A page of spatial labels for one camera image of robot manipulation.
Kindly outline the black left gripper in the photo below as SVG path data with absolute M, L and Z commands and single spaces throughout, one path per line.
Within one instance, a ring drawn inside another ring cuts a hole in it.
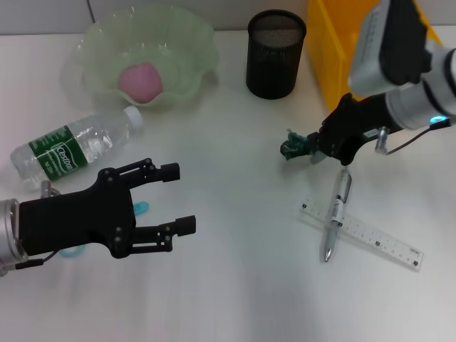
M 85 190 L 22 202 L 19 240 L 30 256 L 92 243 L 107 247 L 116 259 L 129 256 L 131 251 L 171 252 L 175 235 L 196 232 L 196 217 L 135 228 L 129 187 L 179 179 L 178 163 L 156 167 L 151 158 L 120 167 L 119 172 L 103 169 Z

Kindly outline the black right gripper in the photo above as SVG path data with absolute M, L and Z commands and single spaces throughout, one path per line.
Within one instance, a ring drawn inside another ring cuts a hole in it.
M 395 132 L 395 121 L 390 116 L 385 94 L 372 95 L 361 101 L 351 93 L 345 94 L 335 110 L 322 122 L 319 132 L 306 137 L 311 164 L 333 157 L 347 166 L 353 162 L 359 149 L 374 140 L 365 133 L 382 127 Z

